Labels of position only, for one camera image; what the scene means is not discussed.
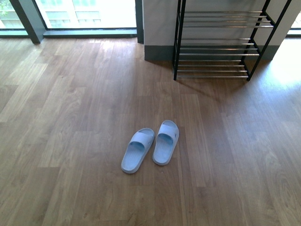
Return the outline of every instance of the glass window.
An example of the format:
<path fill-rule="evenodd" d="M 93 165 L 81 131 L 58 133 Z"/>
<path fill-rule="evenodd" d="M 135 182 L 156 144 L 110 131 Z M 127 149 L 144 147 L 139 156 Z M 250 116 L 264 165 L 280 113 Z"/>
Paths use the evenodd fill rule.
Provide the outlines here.
<path fill-rule="evenodd" d="M 36 0 L 48 28 L 136 27 L 135 0 Z"/>
<path fill-rule="evenodd" d="M 0 29 L 24 29 L 9 0 L 0 0 Z"/>

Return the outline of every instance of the tree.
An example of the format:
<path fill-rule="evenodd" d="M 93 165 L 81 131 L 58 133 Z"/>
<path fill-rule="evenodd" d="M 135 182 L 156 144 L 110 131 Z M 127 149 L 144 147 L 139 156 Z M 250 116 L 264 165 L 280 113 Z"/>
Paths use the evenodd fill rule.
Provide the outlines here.
<path fill-rule="evenodd" d="M 7 11 L 5 8 L 10 4 L 9 0 L 0 0 L 0 16 L 5 16 Z"/>

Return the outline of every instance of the light blue slipper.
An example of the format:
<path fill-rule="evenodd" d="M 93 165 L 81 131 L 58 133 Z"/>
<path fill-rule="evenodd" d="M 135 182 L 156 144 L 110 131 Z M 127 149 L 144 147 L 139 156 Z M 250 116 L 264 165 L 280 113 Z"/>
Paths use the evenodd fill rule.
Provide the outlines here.
<path fill-rule="evenodd" d="M 155 133 L 149 128 L 141 129 L 133 135 L 121 163 L 122 171 L 135 173 L 139 169 L 154 138 Z"/>
<path fill-rule="evenodd" d="M 152 156 L 156 164 L 164 166 L 169 163 L 178 139 L 179 129 L 177 125 L 173 121 L 165 120 L 159 129 Z"/>

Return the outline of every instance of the sunlight on floor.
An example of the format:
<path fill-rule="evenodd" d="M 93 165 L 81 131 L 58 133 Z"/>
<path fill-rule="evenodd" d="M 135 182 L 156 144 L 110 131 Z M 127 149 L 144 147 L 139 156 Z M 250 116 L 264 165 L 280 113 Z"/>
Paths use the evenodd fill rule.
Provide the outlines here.
<path fill-rule="evenodd" d="M 281 84 L 300 85 L 301 82 L 301 39 L 285 39 L 270 63 L 273 77 Z"/>

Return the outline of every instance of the metal rod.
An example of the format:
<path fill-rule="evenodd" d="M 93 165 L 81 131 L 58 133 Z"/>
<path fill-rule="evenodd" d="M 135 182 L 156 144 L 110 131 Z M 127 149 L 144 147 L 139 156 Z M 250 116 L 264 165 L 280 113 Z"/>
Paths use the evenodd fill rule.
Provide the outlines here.
<path fill-rule="evenodd" d="M 245 50 L 245 48 L 202 48 L 202 47 L 195 47 L 195 48 L 189 48 L 189 47 L 182 47 L 181 50 L 227 50 L 227 51 L 236 51 L 236 50 Z"/>
<path fill-rule="evenodd" d="M 263 12 L 265 14 L 265 16 L 267 17 L 268 20 L 270 20 L 270 24 L 275 26 L 275 21 L 269 16 L 269 14 L 267 12 Z"/>
<path fill-rule="evenodd" d="M 193 46 L 193 45 L 200 45 L 200 46 L 245 46 L 245 45 L 253 45 L 253 43 L 185 43 L 182 46 Z"/>
<path fill-rule="evenodd" d="M 243 67 L 243 65 L 179 65 L 179 67 Z"/>
<path fill-rule="evenodd" d="M 189 62 L 241 62 L 241 60 L 179 60 L 181 62 L 183 61 L 189 61 Z"/>
<path fill-rule="evenodd" d="M 266 16 L 186 16 L 186 18 L 266 18 Z"/>
<path fill-rule="evenodd" d="M 244 69 L 246 70 L 246 74 L 249 77 L 250 76 L 250 71 L 249 71 L 248 67 L 246 66 L 246 63 L 244 61 L 242 61 L 241 63 L 242 63 L 242 66 L 244 67 Z"/>
<path fill-rule="evenodd" d="M 187 11 L 186 13 L 262 13 L 262 11 Z"/>
<path fill-rule="evenodd" d="M 207 53 L 180 53 L 181 56 L 259 56 L 259 54 L 207 54 Z"/>
<path fill-rule="evenodd" d="M 256 23 L 257 21 L 245 21 L 245 20 L 202 20 L 202 21 L 199 21 L 199 20 L 185 20 L 184 21 L 185 23 Z M 270 20 L 263 20 L 263 21 L 260 21 L 261 23 L 270 23 L 271 21 Z"/>
<path fill-rule="evenodd" d="M 199 25 L 184 25 L 183 27 L 192 28 L 192 27 L 199 27 L 199 28 L 273 28 L 272 25 L 259 25 L 259 26 L 199 26 Z"/>
<path fill-rule="evenodd" d="M 187 79 L 245 79 L 247 78 L 247 75 L 232 75 L 232 76 L 226 76 L 226 75 L 178 75 L 178 78 L 187 78 Z"/>
<path fill-rule="evenodd" d="M 184 38 L 182 40 L 251 40 L 250 38 L 247 39 L 204 39 L 204 38 Z"/>
<path fill-rule="evenodd" d="M 178 70 L 178 72 L 185 72 L 185 73 L 245 73 L 246 71 L 203 71 L 203 70 Z"/>

